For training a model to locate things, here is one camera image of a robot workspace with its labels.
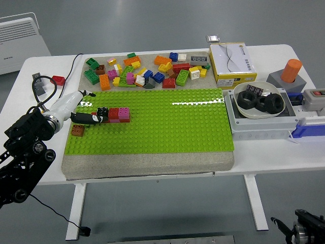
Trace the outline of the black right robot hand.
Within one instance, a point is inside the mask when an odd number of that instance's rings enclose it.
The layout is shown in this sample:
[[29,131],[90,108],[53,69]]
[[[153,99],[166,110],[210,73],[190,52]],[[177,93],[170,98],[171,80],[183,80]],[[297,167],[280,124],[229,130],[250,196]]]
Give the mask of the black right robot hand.
[[292,237],[294,236],[294,231],[290,230],[281,220],[271,217],[271,221],[278,227],[278,229],[285,235],[285,241],[287,244],[292,244]]

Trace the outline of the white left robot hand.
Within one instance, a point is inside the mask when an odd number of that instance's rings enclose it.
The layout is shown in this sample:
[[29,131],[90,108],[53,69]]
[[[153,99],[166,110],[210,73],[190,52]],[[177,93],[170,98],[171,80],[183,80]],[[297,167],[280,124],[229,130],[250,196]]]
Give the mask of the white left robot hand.
[[95,125],[104,123],[109,120],[107,116],[98,116],[87,113],[73,113],[77,105],[82,101],[84,96],[95,97],[96,94],[87,91],[79,90],[59,98],[49,109],[43,113],[44,117],[49,121],[56,131],[59,131],[64,124],[64,121],[71,119],[77,124]]

